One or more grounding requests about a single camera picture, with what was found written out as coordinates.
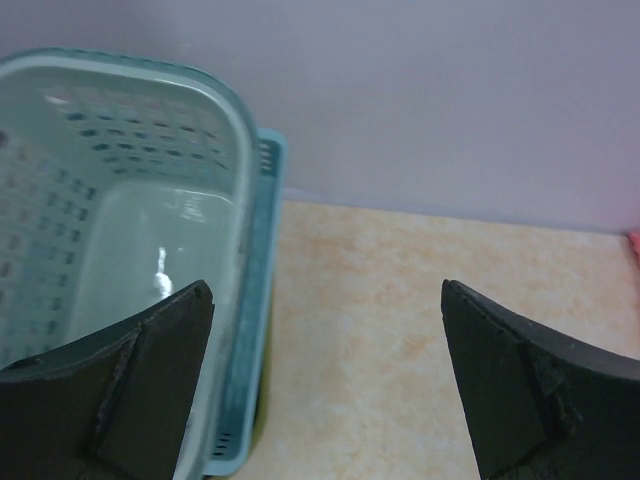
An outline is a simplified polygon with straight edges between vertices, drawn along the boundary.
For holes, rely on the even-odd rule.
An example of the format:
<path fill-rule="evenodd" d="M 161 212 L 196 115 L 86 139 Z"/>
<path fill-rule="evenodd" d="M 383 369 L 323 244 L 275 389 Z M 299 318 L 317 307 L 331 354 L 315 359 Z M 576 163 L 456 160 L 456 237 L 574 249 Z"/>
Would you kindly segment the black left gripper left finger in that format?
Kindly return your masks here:
<path fill-rule="evenodd" d="M 2 369 L 2 478 L 172 478 L 213 311 L 198 280 Z"/>

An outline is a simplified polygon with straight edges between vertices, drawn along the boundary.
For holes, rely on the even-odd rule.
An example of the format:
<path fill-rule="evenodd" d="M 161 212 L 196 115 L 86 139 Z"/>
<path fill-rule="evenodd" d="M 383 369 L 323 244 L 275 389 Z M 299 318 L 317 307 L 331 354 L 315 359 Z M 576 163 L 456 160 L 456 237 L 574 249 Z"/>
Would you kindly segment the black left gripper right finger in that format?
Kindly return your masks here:
<path fill-rule="evenodd" d="M 636 479 L 639 363 L 446 280 L 441 311 L 483 479 Z"/>

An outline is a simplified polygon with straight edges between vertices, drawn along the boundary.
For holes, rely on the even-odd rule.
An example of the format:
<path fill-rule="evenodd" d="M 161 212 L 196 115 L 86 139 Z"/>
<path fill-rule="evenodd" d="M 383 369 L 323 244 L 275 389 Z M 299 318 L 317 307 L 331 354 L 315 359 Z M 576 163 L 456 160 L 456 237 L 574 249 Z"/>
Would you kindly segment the pale green perforated basket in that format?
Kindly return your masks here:
<path fill-rule="evenodd" d="M 238 96 L 193 68 L 66 48 L 1 62 L 1 371 L 204 281 L 211 330 L 170 479 L 209 456 L 257 147 Z"/>

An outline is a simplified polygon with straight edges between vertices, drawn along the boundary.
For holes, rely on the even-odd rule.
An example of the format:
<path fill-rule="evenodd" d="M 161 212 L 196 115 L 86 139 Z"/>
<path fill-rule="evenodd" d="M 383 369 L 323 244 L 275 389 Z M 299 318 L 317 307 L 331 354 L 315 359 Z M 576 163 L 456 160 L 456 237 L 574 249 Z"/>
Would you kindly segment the light blue perforated bin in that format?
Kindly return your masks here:
<path fill-rule="evenodd" d="M 260 174 L 231 361 L 224 378 L 206 479 L 227 479 L 244 465 L 251 443 L 263 360 L 269 295 L 273 287 L 288 143 L 272 129 L 258 130 Z"/>

